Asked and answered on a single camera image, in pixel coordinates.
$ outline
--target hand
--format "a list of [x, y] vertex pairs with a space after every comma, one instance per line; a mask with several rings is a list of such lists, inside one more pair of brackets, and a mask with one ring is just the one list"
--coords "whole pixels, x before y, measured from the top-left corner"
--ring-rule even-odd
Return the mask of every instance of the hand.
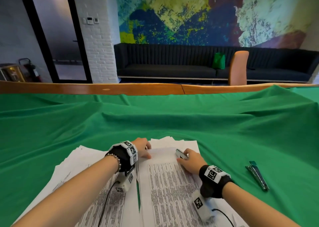
[[199, 174], [199, 170], [202, 166], [207, 165], [206, 161], [200, 155], [189, 148], [184, 151], [184, 155], [188, 154], [188, 160], [184, 160], [182, 158], [177, 158], [177, 162], [181, 164], [187, 171], [192, 174]]
[[147, 149], [151, 149], [152, 146], [150, 142], [147, 141], [146, 138], [137, 138], [136, 140], [132, 141], [132, 143], [138, 149], [138, 157], [151, 159], [151, 155], [147, 152]]

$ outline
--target wall mural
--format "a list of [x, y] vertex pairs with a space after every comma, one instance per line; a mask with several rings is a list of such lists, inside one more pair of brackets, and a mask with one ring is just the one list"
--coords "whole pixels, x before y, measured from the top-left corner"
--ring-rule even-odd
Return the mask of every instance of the wall mural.
[[121, 42], [299, 48], [319, 0], [117, 0]]

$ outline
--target green tablecloth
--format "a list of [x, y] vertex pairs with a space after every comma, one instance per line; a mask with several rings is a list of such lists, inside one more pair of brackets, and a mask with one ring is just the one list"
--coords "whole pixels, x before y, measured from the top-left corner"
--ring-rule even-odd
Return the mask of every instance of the green tablecloth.
[[[205, 160], [243, 189], [301, 226], [319, 226], [318, 93], [274, 86], [204, 95], [0, 95], [1, 226], [13, 223], [79, 145], [106, 150], [168, 135], [197, 140]], [[269, 192], [246, 170], [250, 160]]]

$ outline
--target wooden table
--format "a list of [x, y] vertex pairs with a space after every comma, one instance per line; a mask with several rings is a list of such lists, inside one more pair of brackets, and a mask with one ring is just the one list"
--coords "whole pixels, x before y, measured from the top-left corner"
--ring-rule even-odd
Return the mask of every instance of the wooden table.
[[182, 95], [213, 94], [228, 92], [255, 92], [272, 85], [281, 87], [317, 86], [315, 84], [264, 83], [245, 86], [197, 86], [166, 83], [123, 84], [53, 84], [0, 81], [0, 93], [56, 93], [56, 94], [100, 94], [100, 95]]

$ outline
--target forearm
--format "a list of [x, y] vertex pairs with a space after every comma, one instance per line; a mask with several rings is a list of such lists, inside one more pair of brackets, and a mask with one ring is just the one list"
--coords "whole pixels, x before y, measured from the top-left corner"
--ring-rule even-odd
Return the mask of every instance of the forearm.
[[224, 186], [222, 195], [250, 227], [300, 227], [232, 182]]
[[117, 169], [114, 157], [104, 157], [42, 200], [14, 227], [74, 227]]

